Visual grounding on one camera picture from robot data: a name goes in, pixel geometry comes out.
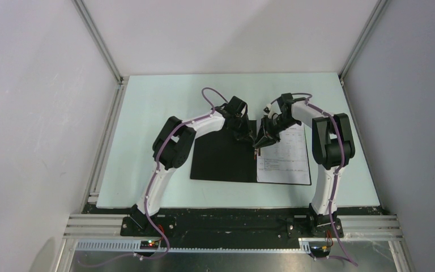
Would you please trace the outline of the white table form sheet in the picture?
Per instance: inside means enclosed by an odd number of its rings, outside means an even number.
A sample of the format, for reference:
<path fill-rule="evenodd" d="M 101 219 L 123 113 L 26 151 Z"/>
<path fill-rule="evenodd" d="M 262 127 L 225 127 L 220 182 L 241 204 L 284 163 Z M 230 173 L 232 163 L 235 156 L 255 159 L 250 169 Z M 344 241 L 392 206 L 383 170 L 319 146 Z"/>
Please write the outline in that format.
<path fill-rule="evenodd" d="M 293 125 L 280 133 L 280 142 L 261 148 L 257 160 L 257 182 L 265 184 L 312 184 L 305 130 Z"/>

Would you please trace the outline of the red and black folder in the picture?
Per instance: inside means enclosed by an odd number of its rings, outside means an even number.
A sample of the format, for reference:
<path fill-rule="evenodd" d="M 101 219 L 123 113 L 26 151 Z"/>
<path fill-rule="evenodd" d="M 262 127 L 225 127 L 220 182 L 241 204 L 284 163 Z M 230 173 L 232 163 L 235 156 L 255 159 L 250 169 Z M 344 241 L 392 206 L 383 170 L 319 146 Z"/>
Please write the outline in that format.
<path fill-rule="evenodd" d="M 190 178 L 259 183 L 254 150 L 251 143 L 236 141 L 227 129 L 199 137 L 194 142 Z"/>

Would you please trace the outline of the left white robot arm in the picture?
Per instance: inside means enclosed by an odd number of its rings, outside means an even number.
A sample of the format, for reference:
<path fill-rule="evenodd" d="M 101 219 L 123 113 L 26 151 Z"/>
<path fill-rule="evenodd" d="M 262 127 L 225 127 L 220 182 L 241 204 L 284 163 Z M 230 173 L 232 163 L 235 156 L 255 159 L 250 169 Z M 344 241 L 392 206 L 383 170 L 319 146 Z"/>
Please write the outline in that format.
<path fill-rule="evenodd" d="M 254 140 L 246 102 L 234 96 L 221 106 L 212 105 L 202 116 L 168 118 L 152 145 L 156 168 L 139 201 L 131 207 L 130 218 L 141 235 L 155 231 L 156 220 L 151 216 L 160 210 L 164 191 L 176 169 L 187 161 L 194 141 L 223 128 L 231 130 L 239 141 Z"/>

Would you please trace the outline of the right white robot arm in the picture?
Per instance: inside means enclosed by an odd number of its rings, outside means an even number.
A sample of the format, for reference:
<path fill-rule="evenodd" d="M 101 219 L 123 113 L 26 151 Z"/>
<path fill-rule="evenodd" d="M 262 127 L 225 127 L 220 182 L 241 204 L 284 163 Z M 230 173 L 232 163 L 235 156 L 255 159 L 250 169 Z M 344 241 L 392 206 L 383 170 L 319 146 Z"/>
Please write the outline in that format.
<path fill-rule="evenodd" d="M 331 114 L 308 98 L 293 98 L 285 93 L 277 98 L 280 113 L 269 103 L 264 108 L 254 148 L 260 149 L 280 141 L 279 134 L 293 125 L 306 125 L 312 130 L 312 155 L 318 164 L 318 178 L 306 229 L 313 236 L 322 236 L 338 224 L 335 197 L 342 172 L 356 149 L 347 114 Z"/>

